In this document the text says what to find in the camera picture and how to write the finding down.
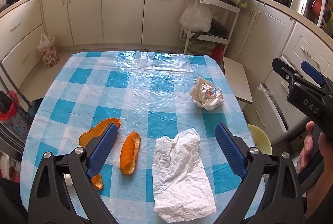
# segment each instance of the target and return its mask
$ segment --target human hand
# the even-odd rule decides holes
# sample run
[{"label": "human hand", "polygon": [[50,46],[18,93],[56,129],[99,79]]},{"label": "human hand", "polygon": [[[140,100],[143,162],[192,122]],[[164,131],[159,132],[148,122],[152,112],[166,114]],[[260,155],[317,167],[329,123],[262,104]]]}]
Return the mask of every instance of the human hand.
[{"label": "human hand", "polygon": [[[313,128],[313,121],[306,125],[306,129],[309,131],[309,134],[304,139],[304,148],[297,162],[297,166],[300,171],[303,170],[309,163],[309,154],[313,148]],[[308,219],[318,208],[333,184],[333,141],[327,138],[325,134],[321,133],[319,136],[318,145],[319,151],[324,158],[324,171],[320,175],[317,182],[315,182],[306,191],[308,206],[305,213],[305,219]]]}]

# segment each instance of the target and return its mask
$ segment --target table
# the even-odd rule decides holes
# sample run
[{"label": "table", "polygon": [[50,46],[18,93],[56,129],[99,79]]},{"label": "table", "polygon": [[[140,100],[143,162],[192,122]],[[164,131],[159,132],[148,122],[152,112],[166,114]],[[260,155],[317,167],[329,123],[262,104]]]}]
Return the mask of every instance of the table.
[{"label": "table", "polygon": [[[222,89],[224,103],[212,111],[189,97],[194,79],[202,77]],[[218,146],[219,121],[253,146],[243,113],[219,65],[208,56],[151,52],[82,52],[69,58],[50,86],[29,131],[21,166],[20,193],[28,208],[32,182],[44,152],[70,153],[79,136],[105,118],[123,122],[102,171],[102,200],[120,224],[165,223],[154,212],[152,160],[155,141],[194,128],[200,135],[199,154],[212,187],[217,213],[192,223],[211,224],[228,204],[240,178]],[[131,131],[141,136],[135,172],[119,170],[122,144]],[[255,213],[263,181],[247,216]],[[76,212],[86,217],[74,187],[69,193]]]}]

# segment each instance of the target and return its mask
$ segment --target plastic tablecloth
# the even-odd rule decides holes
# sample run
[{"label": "plastic tablecloth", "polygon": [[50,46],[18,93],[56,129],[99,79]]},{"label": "plastic tablecloth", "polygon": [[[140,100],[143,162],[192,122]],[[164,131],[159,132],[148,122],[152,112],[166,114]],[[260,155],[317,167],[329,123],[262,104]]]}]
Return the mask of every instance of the plastic tablecloth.
[{"label": "plastic tablecloth", "polygon": [[[189,97],[196,77],[222,89],[224,103],[212,111]],[[32,182],[42,155],[70,153],[79,136],[101,120],[123,122],[101,171],[100,194],[120,224],[165,223],[154,212],[152,160],[155,141],[194,128],[200,135],[199,155],[205,167],[217,213],[190,221],[212,224],[228,204],[240,178],[235,176],[215,139],[223,121],[248,146],[254,142],[243,113],[219,65],[208,56],[151,52],[82,52],[69,58],[50,86],[29,131],[21,167],[20,193],[28,209]],[[119,170],[122,144],[131,131],[141,136],[135,172]],[[86,217],[74,187],[69,187],[77,214]],[[264,192],[263,180],[247,213],[255,213]]]}]

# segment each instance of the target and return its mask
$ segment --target metal screw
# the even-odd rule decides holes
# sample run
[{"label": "metal screw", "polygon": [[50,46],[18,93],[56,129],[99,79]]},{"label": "metal screw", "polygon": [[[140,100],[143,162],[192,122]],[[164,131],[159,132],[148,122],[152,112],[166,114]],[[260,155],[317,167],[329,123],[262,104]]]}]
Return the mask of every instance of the metal screw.
[{"label": "metal screw", "polygon": [[44,153],[44,158],[50,158],[50,157],[51,157],[51,153],[50,152]]},{"label": "metal screw", "polygon": [[76,154],[81,154],[82,152],[83,152],[83,148],[82,147],[77,147],[75,150],[74,150],[74,152],[76,153]]},{"label": "metal screw", "polygon": [[258,154],[258,153],[259,153],[259,150],[258,150],[256,147],[252,147],[252,148],[250,149],[250,153],[252,153],[252,154]]},{"label": "metal screw", "polygon": [[288,159],[289,156],[290,156],[289,153],[286,153],[286,152],[282,153],[282,157],[285,159]]}]

